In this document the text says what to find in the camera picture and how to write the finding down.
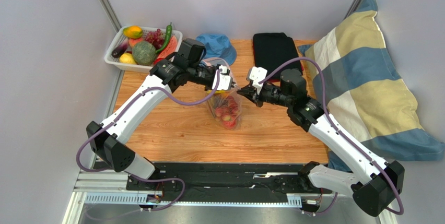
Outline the clear zip top bag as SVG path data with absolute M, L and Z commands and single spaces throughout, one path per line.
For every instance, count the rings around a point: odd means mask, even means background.
M 241 124 L 242 102 L 241 96 L 237 94 L 240 89 L 230 65 L 218 57 L 211 57 L 202 61 L 206 66 L 224 66 L 232 78 L 233 85 L 230 90 L 217 91 L 205 104 L 213 116 L 225 129 L 237 129 Z

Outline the red lychee bunch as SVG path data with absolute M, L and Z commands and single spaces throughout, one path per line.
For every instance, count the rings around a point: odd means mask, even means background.
M 216 120 L 226 129 L 235 129 L 238 125 L 241 108 L 235 97 L 228 93 L 218 93 L 210 100 L 211 112 Z

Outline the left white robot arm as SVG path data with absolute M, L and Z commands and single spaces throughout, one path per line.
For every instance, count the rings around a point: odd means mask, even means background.
M 142 183 L 159 184 L 160 170 L 147 158 L 127 146 L 129 138 L 148 114 L 164 99 L 177 104 L 193 106 L 211 98 L 217 91 L 228 91 L 235 86 L 231 70 L 225 65 L 205 65 L 204 44 L 185 39 L 179 50 L 158 61 L 141 86 L 111 116 L 101 123 L 92 121 L 86 131 L 85 142 L 101 158 L 107 169 L 125 172 Z M 183 102 L 172 94 L 181 86 L 192 82 L 205 87 L 209 93 L 195 102 Z

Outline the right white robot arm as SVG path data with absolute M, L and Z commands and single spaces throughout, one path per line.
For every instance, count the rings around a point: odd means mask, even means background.
M 261 107 L 264 103 L 287 108 L 290 120 L 305 132 L 322 141 L 351 170 L 350 173 L 309 162 L 298 173 L 309 186 L 325 188 L 354 200 L 370 216 L 379 216 L 400 197 L 404 167 L 397 161 L 379 157 L 326 113 L 319 101 L 308 95 L 307 82 L 298 69 L 281 72 L 278 86 L 265 81 L 267 70 L 250 68 L 249 84 L 238 94 Z

